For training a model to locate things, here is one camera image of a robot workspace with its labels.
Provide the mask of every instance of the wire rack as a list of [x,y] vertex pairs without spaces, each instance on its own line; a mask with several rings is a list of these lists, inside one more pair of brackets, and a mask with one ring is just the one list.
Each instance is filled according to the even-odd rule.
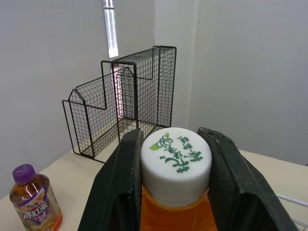
[[75,87],[62,101],[74,153],[94,159],[135,128],[147,137],[170,127],[176,54],[175,47],[154,46],[102,61],[101,78]]

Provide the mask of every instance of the bottle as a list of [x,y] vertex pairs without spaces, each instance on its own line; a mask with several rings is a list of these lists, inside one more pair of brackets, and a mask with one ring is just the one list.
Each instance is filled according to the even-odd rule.
[[36,174],[31,165],[21,165],[13,171],[15,185],[10,201],[25,229],[58,230],[62,213],[48,177]]
[[141,148],[141,231],[217,231],[207,198],[211,150],[198,134],[165,128]]

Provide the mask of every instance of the window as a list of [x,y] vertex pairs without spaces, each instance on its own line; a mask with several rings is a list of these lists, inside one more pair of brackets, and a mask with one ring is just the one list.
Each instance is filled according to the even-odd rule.
[[108,40],[109,57],[116,57],[119,55],[117,49],[116,40],[116,20],[115,20],[115,8],[113,0],[103,0],[105,23]]

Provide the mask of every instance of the white cable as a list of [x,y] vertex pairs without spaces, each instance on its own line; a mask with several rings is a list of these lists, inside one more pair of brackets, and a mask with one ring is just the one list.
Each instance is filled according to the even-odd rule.
[[278,194],[278,193],[276,194],[276,196],[278,198],[282,199],[282,200],[289,201],[289,202],[292,202],[294,204],[301,205],[301,206],[304,206],[304,207],[308,207],[308,203],[307,202],[300,201],[300,200],[294,199],[292,197],[281,195],[281,194]]

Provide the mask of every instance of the green logo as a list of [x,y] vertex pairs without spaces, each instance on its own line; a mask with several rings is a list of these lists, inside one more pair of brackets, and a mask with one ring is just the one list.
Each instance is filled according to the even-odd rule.
[[164,159],[165,163],[172,161],[173,167],[177,168],[178,173],[187,172],[190,162],[196,162],[203,159],[201,152],[193,151],[193,146],[188,143],[189,139],[187,137],[178,137],[177,139],[181,141],[183,145],[183,151],[187,152],[188,155],[183,155],[180,150],[172,147],[173,140],[169,137],[170,134],[166,133],[157,143],[153,144],[150,149],[153,151],[164,148],[164,151],[168,152],[169,157],[160,156],[160,159]]

